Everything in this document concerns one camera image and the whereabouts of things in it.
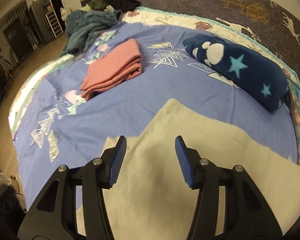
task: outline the green cloth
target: green cloth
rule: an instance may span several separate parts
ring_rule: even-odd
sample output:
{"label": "green cloth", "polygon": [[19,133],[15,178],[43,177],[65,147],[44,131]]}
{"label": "green cloth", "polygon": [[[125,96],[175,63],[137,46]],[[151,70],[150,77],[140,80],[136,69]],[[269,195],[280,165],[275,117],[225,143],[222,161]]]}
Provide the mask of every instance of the green cloth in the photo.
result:
{"label": "green cloth", "polygon": [[109,4],[104,2],[103,0],[91,0],[90,3],[88,3],[90,8],[92,10],[104,10]]}
{"label": "green cloth", "polygon": [[84,11],[84,12],[89,12],[91,11],[91,8],[88,4],[86,4],[85,6],[83,6],[80,10]]}

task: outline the white cloth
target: white cloth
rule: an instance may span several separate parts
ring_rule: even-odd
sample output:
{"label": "white cloth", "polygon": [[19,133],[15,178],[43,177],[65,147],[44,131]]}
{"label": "white cloth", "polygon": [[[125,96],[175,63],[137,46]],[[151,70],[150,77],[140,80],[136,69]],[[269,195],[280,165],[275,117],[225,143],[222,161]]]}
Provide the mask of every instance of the white cloth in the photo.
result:
{"label": "white cloth", "polygon": [[[300,215],[300,167],[258,144],[240,128],[197,114],[170,99],[139,137],[127,138],[118,181],[111,190],[103,190],[115,239],[186,239],[198,190],[191,190],[181,173],[174,147],[178,135],[187,147],[219,167],[242,165],[268,201],[282,231],[293,225]],[[104,149],[114,147],[117,140],[108,138]],[[84,228],[82,221],[78,228]],[[216,233],[222,229],[218,226]]]}
{"label": "white cloth", "polygon": [[64,8],[60,8],[60,12],[61,12],[61,19],[65,22],[68,15],[71,13],[70,9],[65,6]]}

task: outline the folded pink cloth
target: folded pink cloth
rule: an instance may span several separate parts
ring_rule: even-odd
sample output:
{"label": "folded pink cloth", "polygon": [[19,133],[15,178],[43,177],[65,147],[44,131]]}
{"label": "folded pink cloth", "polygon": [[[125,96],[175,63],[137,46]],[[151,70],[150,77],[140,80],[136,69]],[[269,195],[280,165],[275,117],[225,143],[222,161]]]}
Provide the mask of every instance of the folded pink cloth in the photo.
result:
{"label": "folded pink cloth", "polygon": [[80,87],[83,91],[81,96],[88,101],[95,92],[104,92],[140,75],[141,60],[139,45],[135,39],[120,44],[89,66],[88,75]]}

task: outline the light blue star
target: light blue star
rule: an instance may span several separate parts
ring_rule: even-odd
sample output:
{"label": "light blue star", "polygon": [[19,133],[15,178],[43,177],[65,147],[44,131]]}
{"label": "light blue star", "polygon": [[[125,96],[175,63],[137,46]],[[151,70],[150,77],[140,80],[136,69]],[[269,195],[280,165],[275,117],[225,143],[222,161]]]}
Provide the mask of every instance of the light blue star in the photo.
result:
{"label": "light blue star", "polygon": [[265,96],[265,98],[268,96],[268,95],[271,95],[270,93],[270,85],[265,85],[263,84],[263,90],[261,90],[261,93]]}
{"label": "light blue star", "polygon": [[243,60],[243,56],[244,54],[242,54],[240,57],[238,58],[233,58],[233,57],[230,57],[230,61],[231,61],[231,66],[228,70],[228,72],[232,72],[234,71],[237,78],[240,77],[240,69],[243,69],[243,68],[247,68],[248,66],[243,64],[242,63],[242,60]]}

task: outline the white deer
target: white deer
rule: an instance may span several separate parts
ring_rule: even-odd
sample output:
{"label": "white deer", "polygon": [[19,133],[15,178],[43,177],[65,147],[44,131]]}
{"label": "white deer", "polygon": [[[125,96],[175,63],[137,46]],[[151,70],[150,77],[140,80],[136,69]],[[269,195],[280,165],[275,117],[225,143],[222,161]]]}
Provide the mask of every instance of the white deer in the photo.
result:
{"label": "white deer", "polygon": [[286,22],[285,20],[282,20],[283,25],[286,26],[289,29],[289,31],[296,38],[296,40],[297,40],[297,42],[299,43],[299,46],[300,46],[300,42],[299,42],[300,34],[295,33],[294,27],[293,27],[293,21],[284,12],[282,14],[284,15],[283,18],[288,20],[288,22]]}
{"label": "white deer", "polygon": [[232,29],[234,29],[235,31],[238,31],[238,32],[242,32],[242,29],[245,29],[251,34],[252,38],[255,41],[261,42],[259,37],[255,33],[253,33],[253,31],[249,27],[244,27],[244,26],[242,26],[240,24],[236,24],[236,23],[230,23],[230,22],[227,22],[227,21],[225,21],[223,19],[220,19],[220,18],[217,18],[217,20],[221,21],[221,22],[224,22],[225,24],[228,24]]}

